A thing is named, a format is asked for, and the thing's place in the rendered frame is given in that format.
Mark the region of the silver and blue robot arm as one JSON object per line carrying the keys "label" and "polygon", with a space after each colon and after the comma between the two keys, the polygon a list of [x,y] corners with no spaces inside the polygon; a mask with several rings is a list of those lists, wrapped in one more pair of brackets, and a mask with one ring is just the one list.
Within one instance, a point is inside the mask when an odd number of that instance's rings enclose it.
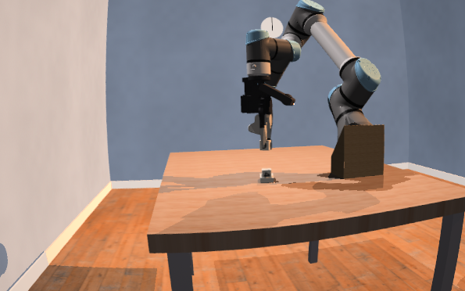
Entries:
{"label": "silver and blue robot arm", "polygon": [[270,81],[261,83],[259,90],[286,106],[293,106],[295,99],[276,87],[290,61],[300,58],[301,48],[312,35],[338,67],[343,80],[343,84],[332,88],[327,99],[339,139],[345,125],[372,125],[363,115],[362,108],[377,90],[381,75],[368,59],[354,56],[329,27],[323,13],[321,5],[300,0],[281,39],[269,38],[265,30],[248,31],[245,43],[247,75],[270,76]]}

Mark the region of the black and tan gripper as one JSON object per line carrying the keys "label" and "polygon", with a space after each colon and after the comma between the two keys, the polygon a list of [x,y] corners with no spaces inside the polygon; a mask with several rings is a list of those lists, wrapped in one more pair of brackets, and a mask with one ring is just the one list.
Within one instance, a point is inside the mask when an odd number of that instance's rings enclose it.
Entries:
{"label": "black and tan gripper", "polygon": [[248,130],[260,135],[262,147],[265,146],[267,139],[271,137],[273,124],[272,98],[270,95],[259,90],[260,84],[264,83],[264,81],[270,81],[270,76],[243,77],[242,82],[245,82],[245,94],[241,96],[241,113],[258,113],[255,116],[255,122],[248,126]]}

